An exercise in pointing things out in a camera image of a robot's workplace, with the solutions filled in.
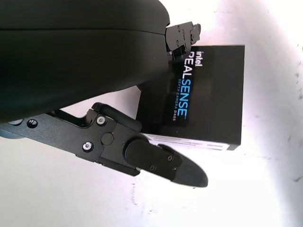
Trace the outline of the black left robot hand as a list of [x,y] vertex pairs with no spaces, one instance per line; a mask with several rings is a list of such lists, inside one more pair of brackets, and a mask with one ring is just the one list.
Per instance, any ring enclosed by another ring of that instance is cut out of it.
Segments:
[[201,33],[170,26],[158,0],[3,0],[0,3],[0,135],[28,138],[137,176],[206,187],[195,162],[153,145],[141,124],[107,104],[77,118],[64,107],[142,84],[184,60]]

